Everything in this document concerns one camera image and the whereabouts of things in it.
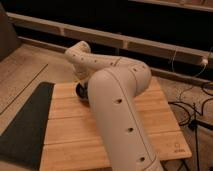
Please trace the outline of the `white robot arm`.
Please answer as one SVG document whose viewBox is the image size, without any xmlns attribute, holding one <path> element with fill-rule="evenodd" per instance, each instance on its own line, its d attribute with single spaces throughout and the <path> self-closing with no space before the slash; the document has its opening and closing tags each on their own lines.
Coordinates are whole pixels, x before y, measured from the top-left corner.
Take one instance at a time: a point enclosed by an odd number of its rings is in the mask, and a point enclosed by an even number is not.
<svg viewBox="0 0 213 171">
<path fill-rule="evenodd" d="M 134 104 L 150 85 L 144 62 L 93 54 L 85 41 L 65 51 L 89 101 L 113 171 L 163 171 Z"/>
</svg>

